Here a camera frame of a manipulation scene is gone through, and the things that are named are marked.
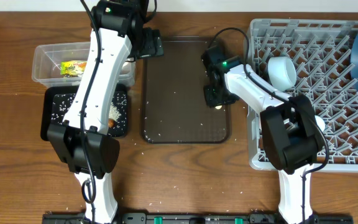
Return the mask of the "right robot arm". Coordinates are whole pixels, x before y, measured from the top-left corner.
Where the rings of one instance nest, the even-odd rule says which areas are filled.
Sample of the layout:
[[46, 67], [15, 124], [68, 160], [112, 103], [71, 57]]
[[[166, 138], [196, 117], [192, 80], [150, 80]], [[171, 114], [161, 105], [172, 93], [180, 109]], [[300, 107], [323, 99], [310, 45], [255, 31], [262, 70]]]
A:
[[290, 96], [259, 77], [240, 57], [227, 58], [220, 46], [201, 55], [210, 83], [204, 87], [206, 104], [230, 105], [244, 100], [258, 114], [263, 149], [278, 170], [278, 211], [287, 223], [309, 223], [310, 179], [317, 169], [317, 153], [327, 148], [322, 124], [307, 96]]

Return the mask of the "orange carrot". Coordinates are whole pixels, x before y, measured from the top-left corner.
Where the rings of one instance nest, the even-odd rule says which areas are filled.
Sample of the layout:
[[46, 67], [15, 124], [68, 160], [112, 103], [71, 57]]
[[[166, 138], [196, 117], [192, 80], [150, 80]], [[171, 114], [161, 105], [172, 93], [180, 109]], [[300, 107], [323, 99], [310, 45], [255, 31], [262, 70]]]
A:
[[109, 126], [110, 128], [112, 128], [112, 127], [114, 126], [114, 120], [113, 120], [113, 119], [109, 119], [109, 121], [108, 121], [108, 126]]

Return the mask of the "light blue rice bowl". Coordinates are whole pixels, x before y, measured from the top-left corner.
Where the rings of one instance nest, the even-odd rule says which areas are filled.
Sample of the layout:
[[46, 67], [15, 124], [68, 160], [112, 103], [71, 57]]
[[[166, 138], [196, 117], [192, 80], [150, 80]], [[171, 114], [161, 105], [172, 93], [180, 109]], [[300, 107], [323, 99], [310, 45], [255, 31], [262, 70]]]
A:
[[272, 57], [267, 68], [268, 77], [274, 88], [286, 91], [295, 86], [296, 70], [289, 57]]

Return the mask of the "light blue cup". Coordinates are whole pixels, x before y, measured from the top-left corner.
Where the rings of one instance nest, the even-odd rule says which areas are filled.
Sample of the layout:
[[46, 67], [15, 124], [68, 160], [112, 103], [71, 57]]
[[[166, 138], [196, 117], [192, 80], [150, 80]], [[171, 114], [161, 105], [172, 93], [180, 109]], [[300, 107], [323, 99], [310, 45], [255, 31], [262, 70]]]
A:
[[326, 124], [325, 124], [324, 120], [318, 115], [315, 115], [314, 117], [315, 117], [316, 124], [317, 124], [318, 128], [323, 132], [326, 128]]

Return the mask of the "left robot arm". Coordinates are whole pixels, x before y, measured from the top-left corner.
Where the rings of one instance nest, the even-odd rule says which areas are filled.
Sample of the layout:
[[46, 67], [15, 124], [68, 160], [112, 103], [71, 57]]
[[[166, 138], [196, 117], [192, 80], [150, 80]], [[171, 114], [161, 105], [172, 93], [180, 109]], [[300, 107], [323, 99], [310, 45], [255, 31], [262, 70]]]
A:
[[58, 158], [81, 185], [86, 210], [45, 214], [43, 223], [114, 223], [119, 219], [112, 189], [112, 170], [119, 141], [108, 134], [109, 110], [119, 74], [127, 59], [163, 55], [159, 30], [146, 27], [148, 1], [99, 1], [85, 11], [90, 19], [90, 49], [73, 102], [60, 124], [44, 127]]

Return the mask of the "green yellow snack wrapper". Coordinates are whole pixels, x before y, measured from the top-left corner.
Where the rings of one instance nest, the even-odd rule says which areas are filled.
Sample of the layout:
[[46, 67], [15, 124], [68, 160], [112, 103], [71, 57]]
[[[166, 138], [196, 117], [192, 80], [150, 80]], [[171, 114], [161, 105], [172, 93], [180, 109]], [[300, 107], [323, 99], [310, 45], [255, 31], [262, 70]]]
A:
[[60, 74], [64, 77], [79, 77], [85, 71], [87, 62], [84, 60], [71, 60], [61, 63]]

